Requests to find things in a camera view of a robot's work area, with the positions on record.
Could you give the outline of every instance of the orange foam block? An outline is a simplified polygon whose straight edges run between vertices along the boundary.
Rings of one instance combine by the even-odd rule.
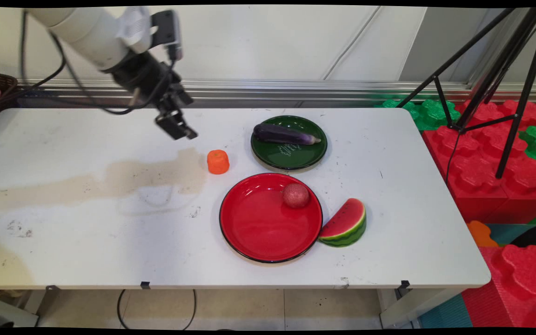
[[[491,229],[479,221],[466,223],[470,234],[478,247],[498,247],[497,242],[491,239]]]

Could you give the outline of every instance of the black border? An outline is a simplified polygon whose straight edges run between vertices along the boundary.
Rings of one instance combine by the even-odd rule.
[[[320,157],[317,157],[317,159],[313,162],[313,163],[309,163],[307,165],[303,165],[303,166],[299,166],[299,167],[282,167],[282,166],[277,166],[277,165],[274,165],[274,164],[271,164],[267,161],[264,161],[264,159],[262,157],[260,157],[260,155],[258,155],[258,153],[255,152],[255,149],[254,149],[254,134],[251,134],[251,138],[249,140],[249,143],[251,144],[251,151],[254,153],[254,155],[256,157],[258,157],[258,159],[260,161],[263,161],[264,163],[272,166],[273,168],[277,168],[277,169],[281,169],[281,170],[299,170],[299,169],[305,169],[305,168],[308,168],[312,165],[315,165],[317,163],[319,163],[322,158],[324,157],[324,155],[326,154],[326,151],[328,150],[328,139],[326,138],[326,133],[324,132],[324,129],[322,129],[320,126],[318,126],[314,121],[311,121],[309,119],[306,119],[305,117],[300,117],[300,116],[296,116],[296,115],[278,115],[278,116],[273,116],[273,117],[270,117],[270,119],[267,119],[267,120],[264,120],[262,121],[262,123],[266,122],[266,121],[270,121],[272,119],[276,119],[277,117],[283,117],[283,116],[287,116],[287,117],[298,117],[299,119],[304,119],[305,121],[308,121],[310,123],[313,123],[321,132],[322,134],[324,134],[324,141],[326,142],[326,147],[324,148],[324,152],[322,153],[322,155]]]
[[[278,172],[264,172],[262,174],[279,174]],[[253,258],[253,257],[250,257],[246,254],[244,254],[243,252],[241,252],[240,250],[237,250],[237,248],[235,248],[231,242],[229,241],[229,239],[225,236],[225,231],[223,231],[223,222],[221,221],[221,213],[223,212],[223,204],[225,204],[225,199],[227,197],[227,195],[229,195],[230,191],[233,190],[233,188],[239,184],[241,184],[241,182],[251,178],[251,177],[254,177],[254,176],[259,176],[261,174],[253,174],[251,176],[248,176],[248,177],[245,177],[244,179],[238,181],[236,184],[234,184],[230,189],[229,191],[227,192],[227,194],[225,195],[225,197],[223,197],[223,201],[221,202],[221,209],[219,210],[219,226],[221,227],[221,233],[223,234],[223,238],[225,238],[225,241],[227,241],[227,243],[229,244],[229,246],[236,252],[238,252],[241,256],[244,256],[245,258],[247,259],[251,259],[252,261],[258,261],[259,263],[268,263],[268,264],[274,264],[274,263],[283,263],[285,261],[290,261],[292,259],[295,259],[301,255],[303,255],[304,253],[307,252],[307,250],[309,250],[314,244],[315,242],[317,241],[317,238],[320,237],[320,231],[322,230],[322,228],[320,227],[320,230],[318,231],[317,233],[317,236],[315,236],[315,239],[313,240],[313,242],[311,242],[311,244],[305,249],[303,250],[302,252],[298,253],[297,255],[295,256],[292,256],[290,258],[287,258],[287,259],[283,259],[281,261],[265,261],[265,260],[261,260],[261,259],[256,259],[256,258]],[[315,196],[315,199],[317,200],[317,205],[320,206],[320,216],[322,217],[322,221],[324,221],[324,212],[322,210],[322,204],[320,203],[320,199],[318,199],[317,195],[315,195],[315,192],[309,187],[307,186],[304,182],[302,182],[301,180],[298,180],[297,178],[293,177],[293,176],[289,176],[288,174],[282,174],[283,176],[287,176],[287,177],[291,177],[293,178],[294,180],[300,182],[302,185],[304,185],[305,187],[307,187],[310,192]]]

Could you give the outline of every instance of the tripod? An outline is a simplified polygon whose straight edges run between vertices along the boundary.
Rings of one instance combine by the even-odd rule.
[[[497,26],[497,24],[500,23],[513,10],[514,8],[506,8],[503,12],[501,12],[495,19],[493,19],[493,21],[491,21],[487,26],[485,26],[485,28],[483,28],[479,33],[477,33],[470,41],[468,41],[467,44],[460,48],[457,53],[455,53],[449,60],[447,60],[442,66],[440,66],[440,68],[435,70],[433,74],[431,74],[421,85],[419,85],[419,87],[417,87],[417,89],[415,89],[411,94],[404,98],[404,100],[402,100],[402,102],[400,102],[398,106],[396,106],[396,108],[402,108],[407,102],[414,98],[421,90],[423,90],[433,81],[435,83],[436,90],[438,91],[438,95],[440,96],[440,103],[444,108],[447,126],[448,128],[455,129],[458,132],[456,144],[458,144],[458,139],[461,134],[465,134],[466,132],[472,131],[473,129],[478,129],[481,127],[495,125],[496,123],[512,120],[512,126],[510,127],[510,131],[508,133],[508,139],[506,140],[506,145],[504,146],[504,151],[502,152],[502,158],[500,159],[500,164],[498,165],[496,172],[496,178],[498,179],[502,178],[504,174],[504,169],[506,169],[506,163],[508,163],[508,157],[510,155],[512,145],[514,144],[514,140],[516,138],[518,126],[521,123],[523,113],[525,112],[525,106],[527,104],[527,100],[530,94],[530,89],[532,88],[532,84],[535,80],[536,50],[532,58],[532,62],[530,64],[527,79],[525,80],[523,92],[521,93],[521,98],[518,101],[518,106],[516,108],[515,114],[500,117],[500,119],[496,119],[493,121],[480,123],[479,125],[472,127],[467,127],[466,125],[470,121],[471,117],[473,116],[481,101],[484,100],[484,103],[487,104],[489,100],[491,100],[491,97],[493,97],[494,93],[496,92],[496,89],[499,87],[500,83],[502,82],[502,79],[504,79],[504,76],[508,72],[510,65],[512,65],[514,60],[518,57],[520,51],[523,50],[530,37],[536,31],[536,7],[528,9],[527,14],[510,37],[510,40],[508,40],[508,43],[504,46],[504,49],[502,49],[502,51],[500,52],[500,55],[497,57],[494,64],[491,66],[485,78],[483,78],[481,85],[473,95],[467,108],[464,110],[464,112],[460,116],[459,120],[456,121],[456,123],[453,123],[450,117],[449,109],[446,104],[444,92],[442,91],[440,79],[438,79],[438,76],[458,58],[460,58],[460,56],[462,56],[466,51],[468,51],[470,47],[472,47],[483,36],[485,36],[490,30]]]

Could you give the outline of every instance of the watermelon rind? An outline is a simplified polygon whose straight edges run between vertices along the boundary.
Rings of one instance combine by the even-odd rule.
[[[348,231],[345,231],[342,234],[328,236],[328,237],[319,237],[318,239],[320,240],[320,242],[323,242],[329,246],[334,246],[334,247],[349,246],[355,243],[363,235],[363,233],[365,232],[365,228],[367,226],[366,221],[367,221],[367,218],[366,218],[366,212],[364,208],[361,219],[351,229],[349,229]]]

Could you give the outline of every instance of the white table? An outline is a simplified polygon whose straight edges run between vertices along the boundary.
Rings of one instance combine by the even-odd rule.
[[[200,136],[174,141],[157,111],[9,109],[0,114],[0,289],[377,288],[393,327],[491,275],[417,128],[399,108],[189,109]],[[292,114],[328,136],[323,159],[285,172],[261,163],[254,125]],[[209,174],[206,154],[229,155]],[[349,197],[368,227],[348,248],[316,243],[279,264],[225,242],[219,208],[252,174],[283,172],[317,195],[327,221]]]

